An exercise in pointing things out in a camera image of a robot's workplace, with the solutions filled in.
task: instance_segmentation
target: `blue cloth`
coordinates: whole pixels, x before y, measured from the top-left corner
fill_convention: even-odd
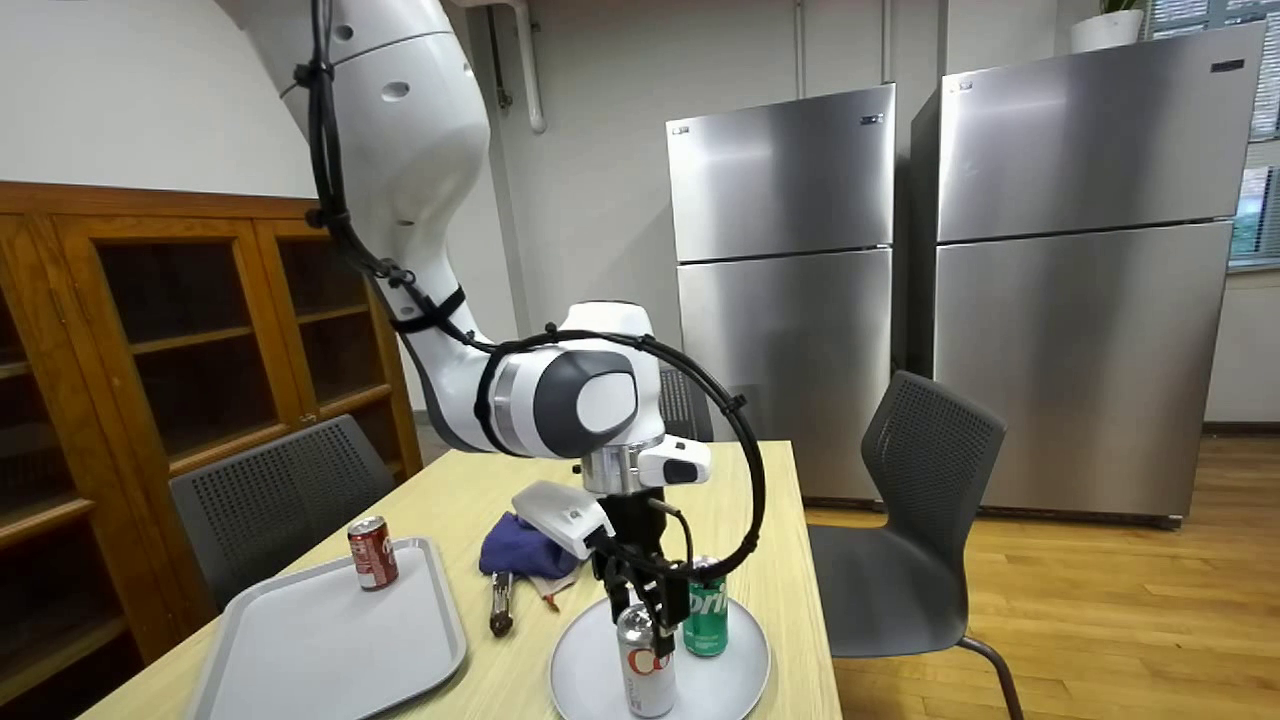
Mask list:
[[[481,574],[517,574],[517,576],[544,576],[561,580],[574,570],[574,555],[569,555],[561,546],[551,546],[544,534],[523,526],[519,518],[501,518],[491,534],[481,546]]]

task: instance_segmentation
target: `red soda can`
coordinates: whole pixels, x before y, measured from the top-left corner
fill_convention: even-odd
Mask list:
[[[387,546],[387,520],[355,518],[349,526],[349,546],[350,546],[350,561],[364,593],[395,584],[398,570]]]

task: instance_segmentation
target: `chair leg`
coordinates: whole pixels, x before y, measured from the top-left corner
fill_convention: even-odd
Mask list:
[[[985,657],[985,661],[991,661],[991,669],[997,669],[997,677],[1001,677],[1001,692],[1003,692],[1006,717],[1013,717],[1013,720],[1024,720],[1024,704],[1016,701],[1016,684],[1013,684],[1013,671],[1006,671],[1003,657],[1001,657],[991,643],[981,643],[981,641],[971,641],[971,636],[959,636],[957,643],[967,650],[967,651],[975,651],[975,657]]]

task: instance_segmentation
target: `chair backrest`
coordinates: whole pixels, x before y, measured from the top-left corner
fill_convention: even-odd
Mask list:
[[[895,373],[862,437],[889,529],[963,576],[967,526],[1001,445],[1001,419],[924,375]]]
[[[172,503],[217,604],[280,574],[391,488],[350,417],[310,425],[172,482]]]

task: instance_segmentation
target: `soda can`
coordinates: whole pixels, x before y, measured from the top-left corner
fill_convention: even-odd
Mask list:
[[[729,650],[729,597],[724,576],[686,580],[684,651],[713,661]]]
[[[395,584],[398,570],[391,555],[387,520],[355,518],[349,526],[349,546],[350,546],[350,561],[364,593]]]
[[[676,708],[676,657],[657,650],[650,612],[637,597],[630,607],[617,618],[617,650],[630,717],[666,717]]]

